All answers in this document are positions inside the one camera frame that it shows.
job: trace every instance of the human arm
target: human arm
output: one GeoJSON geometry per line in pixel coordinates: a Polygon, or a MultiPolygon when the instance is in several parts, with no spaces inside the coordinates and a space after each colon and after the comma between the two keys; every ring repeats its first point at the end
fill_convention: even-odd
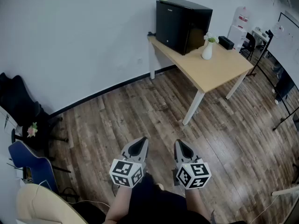
{"type": "Polygon", "coordinates": [[[132,189],[120,186],[104,224],[115,224],[129,212],[132,189]]]}
{"type": "Polygon", "coordinates": [[[206,210],[206,206],[201,200],[198,189],[186,189],[185,190],[187,209],[189,211],[194,211],[202,215],[206,220],[210,222],[210,215],[206,210]]]}

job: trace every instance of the foot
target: foot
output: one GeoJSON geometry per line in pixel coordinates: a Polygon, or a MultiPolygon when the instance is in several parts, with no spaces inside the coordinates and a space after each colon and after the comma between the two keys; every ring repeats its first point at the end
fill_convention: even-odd
{"type": "Polygon", "coordinates": [[[164,191],[164,186],[163,186],[162,184],[157,183],[156,185],[157,185],[162,191],[164,191]]]}

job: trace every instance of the black box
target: black box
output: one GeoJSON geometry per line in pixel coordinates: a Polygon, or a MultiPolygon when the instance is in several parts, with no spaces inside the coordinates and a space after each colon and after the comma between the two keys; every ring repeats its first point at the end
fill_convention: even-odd
{"type": "Polygon", "coordinates": [[[212,9],[186,0],[157,0],[156,38],[185,55],[205,44],[212,9]]]}
{"type": "Polygon", "coordinates": [[[228,38],[225,36],[219,36],[219,44],[223,46],[226,50],[231,50],[234,47],[234,43],[230,41],[228,38]]]}

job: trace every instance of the wooden floor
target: wooden floor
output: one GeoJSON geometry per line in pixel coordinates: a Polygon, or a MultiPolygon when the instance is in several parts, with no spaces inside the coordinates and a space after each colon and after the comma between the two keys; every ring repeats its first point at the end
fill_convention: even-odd
{"type": "MultiPolygon", "coordinates": [[[[253,64],[258,55],[256,50],[253,64]]],[[[261,62],[276,83],[270,65],[267,59],[261,62]]],[[[82,199],[112,203],[113,159],[125,144],[147,136],[148,172],[166,190],[184,195],[182,188],[173,186],[171,173],[173,144],[182,139],[192,143],[210,166],[212,178],[200,192],[207,208],[215,210],[216,221],[250,223],[272,203],[271,192],[291,186],[299,136],[292,119],[272,131],[287,112],[282,104],[274,104],[272,87],[258,69],[226,100],[235,81],[207,93],[186,126],[182,120],[197,90],[177,68],[66,111],[55,134],[68,135],[70,142],[55,141],[50,150],[54,165],[72,171],[55,170],[59,190],[73,187],[82,199]]],[[[287,100],[290,109],[299,105],[297,98],[294,88],[287,100]]],[[[254,223],[282,222],[296,197],[279,196],[254,223]]]]}

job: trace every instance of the white vase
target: white vase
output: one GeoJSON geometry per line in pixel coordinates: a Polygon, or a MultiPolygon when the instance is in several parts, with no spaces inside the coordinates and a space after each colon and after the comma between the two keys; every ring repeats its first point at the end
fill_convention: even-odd
{"type": "Polygon", "coordinates": [[[205,60],[210,60],[212,58],[212,48],[213,48],[213,42],[207,42],[207,46],[202,52],[201,57],[204,58],[205,60]]]}

